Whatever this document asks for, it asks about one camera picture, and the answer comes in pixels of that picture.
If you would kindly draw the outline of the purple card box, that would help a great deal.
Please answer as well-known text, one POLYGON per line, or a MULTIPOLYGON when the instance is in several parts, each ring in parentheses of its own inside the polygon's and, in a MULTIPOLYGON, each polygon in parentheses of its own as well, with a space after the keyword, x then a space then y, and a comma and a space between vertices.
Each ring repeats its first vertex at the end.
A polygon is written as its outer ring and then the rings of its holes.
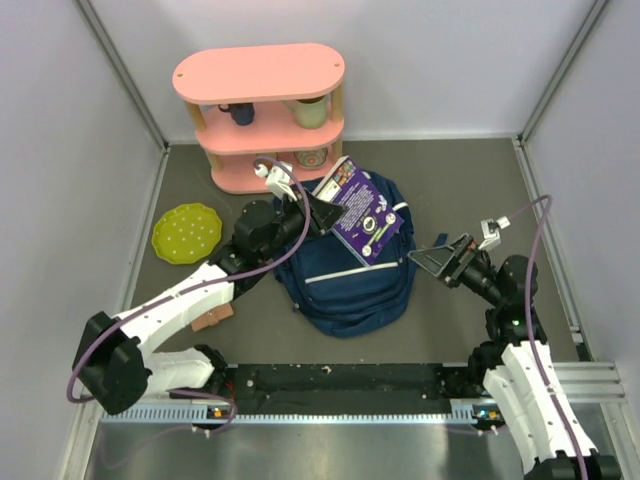
POLYGON ((371 175, 349 156, 336 161, 313 196, 345 209, 332 231, 365 267, 375 264, 383 247, 404 223, 371 175))

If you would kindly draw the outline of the navy blue student backpack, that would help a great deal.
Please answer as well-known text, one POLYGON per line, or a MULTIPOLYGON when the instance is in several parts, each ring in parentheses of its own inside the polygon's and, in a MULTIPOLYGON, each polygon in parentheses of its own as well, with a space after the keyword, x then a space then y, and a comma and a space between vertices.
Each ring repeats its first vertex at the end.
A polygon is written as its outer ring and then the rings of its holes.
POLYGON ((329 233, 307 237, 273 270, 296 309, 323 334, 337 338, 364 335, 398 320, 408 307, 417 269, 407 258, 416 247, 408 204, 393 181, 373 171, 365 174, 403 219, 376 263, 363 266, 329 233))

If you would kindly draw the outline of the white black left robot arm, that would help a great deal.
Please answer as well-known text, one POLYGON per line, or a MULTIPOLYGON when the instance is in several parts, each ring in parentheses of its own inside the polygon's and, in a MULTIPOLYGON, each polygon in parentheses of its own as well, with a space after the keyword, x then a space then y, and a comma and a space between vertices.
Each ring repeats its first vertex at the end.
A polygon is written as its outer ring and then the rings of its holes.
POLYGON ((328 233, 346 211, 305 188, 280 207, 264 200, 246 204, 231 239, 188 278, 137 308, 115 317, 100 311, 86 322, 71 380, 81 382, 89 399, 111 415, 164 390, 220 394, 227 374, 215 351, 194 347, 160 354, 158 347, 197 317, 248 292, 305 238, 328 233))

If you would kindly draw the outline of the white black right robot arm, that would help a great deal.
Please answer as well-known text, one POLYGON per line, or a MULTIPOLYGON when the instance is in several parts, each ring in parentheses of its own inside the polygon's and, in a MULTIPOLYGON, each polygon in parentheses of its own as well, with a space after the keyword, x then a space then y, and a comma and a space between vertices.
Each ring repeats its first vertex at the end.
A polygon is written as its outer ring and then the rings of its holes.
POLYGON ((497 404, 526 479, 619 479, 617 460, 599 452, 561 387, 533 298, 537 265, 511 255, 501 266, 468 234, 408 257, 448 288, 464 286, 490 305, 487 341, 471 353, 467 384, 497 404))

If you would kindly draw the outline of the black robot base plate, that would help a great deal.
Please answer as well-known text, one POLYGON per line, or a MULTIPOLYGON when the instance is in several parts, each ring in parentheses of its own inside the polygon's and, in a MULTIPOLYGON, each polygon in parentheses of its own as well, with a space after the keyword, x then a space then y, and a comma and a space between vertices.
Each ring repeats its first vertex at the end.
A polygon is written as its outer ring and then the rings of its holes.
POLYGON ((466 367, 436 363, 240 364, 201 390, 242 415, 448 413, 452 400, 487 395, 466 367))

